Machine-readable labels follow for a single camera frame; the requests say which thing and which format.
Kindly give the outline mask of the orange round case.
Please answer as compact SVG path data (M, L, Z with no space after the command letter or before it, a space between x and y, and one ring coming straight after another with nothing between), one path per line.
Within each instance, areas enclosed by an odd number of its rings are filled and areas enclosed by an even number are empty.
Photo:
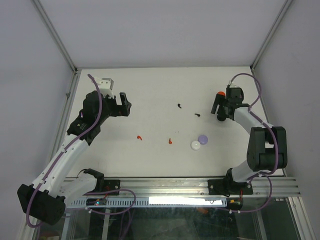
M219 91L217 94L221 95L221 96L224 96L224 97L226 96L226 94L223 91Z

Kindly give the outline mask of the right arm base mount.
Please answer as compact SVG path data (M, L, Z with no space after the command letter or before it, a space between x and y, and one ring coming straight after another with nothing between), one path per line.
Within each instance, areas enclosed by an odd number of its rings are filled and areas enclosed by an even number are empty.
M209 179L207 181L209 195L253 195L253 189L246 182L234 182L227 179Z

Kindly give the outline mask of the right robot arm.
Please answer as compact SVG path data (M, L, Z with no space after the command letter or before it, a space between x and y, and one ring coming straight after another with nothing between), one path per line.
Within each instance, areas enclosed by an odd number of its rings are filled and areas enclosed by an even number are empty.
M285 128L264 122L243 101L244 92L240 87L227 86L226 92L216 94L211 109L218 121L235 121L249 134L245 161L228 169L223 179L208 184L210 189L223 195L238 193L248 187L254 178L272 175L288 164Z

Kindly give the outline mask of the white charging case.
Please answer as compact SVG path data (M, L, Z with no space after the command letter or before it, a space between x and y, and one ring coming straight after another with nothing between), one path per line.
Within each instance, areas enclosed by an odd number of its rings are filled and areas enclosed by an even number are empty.
M194 151L198 151L201 148L201 143L197 140L191 142L190 147Z

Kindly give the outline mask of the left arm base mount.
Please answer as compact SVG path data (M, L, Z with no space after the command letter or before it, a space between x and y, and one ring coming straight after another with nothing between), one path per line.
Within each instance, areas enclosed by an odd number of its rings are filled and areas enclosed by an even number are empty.
M121 187L120 179L109 179L105 178L104 183L101 189L95 189L88 193L85 193L85 196L93 196L93 195L107 195L107 196L118 196L120 194L119 190Z

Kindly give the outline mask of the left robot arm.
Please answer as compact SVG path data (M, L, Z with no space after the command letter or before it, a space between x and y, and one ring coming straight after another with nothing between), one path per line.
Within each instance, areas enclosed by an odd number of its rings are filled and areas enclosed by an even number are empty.
M29 227L38 228L43 223L55 225L76 199L87 193L103 192L105 176L91 168L86 168L79 178L68 184L64 184L64 180L101 132L107 118L129 116L132 104L124 92L119 96L120 105L115 97L103 96L96 90L88 93L53 159L30 185L22 184L18 188L18 199Z

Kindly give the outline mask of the purple charging case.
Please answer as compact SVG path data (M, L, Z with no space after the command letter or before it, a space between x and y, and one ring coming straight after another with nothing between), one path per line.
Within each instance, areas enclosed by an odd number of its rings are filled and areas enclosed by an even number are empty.
M206 135L203 135L203 134L200 135L197 140L201 145L206 145L208 143L208 141L209 141L208 137Z

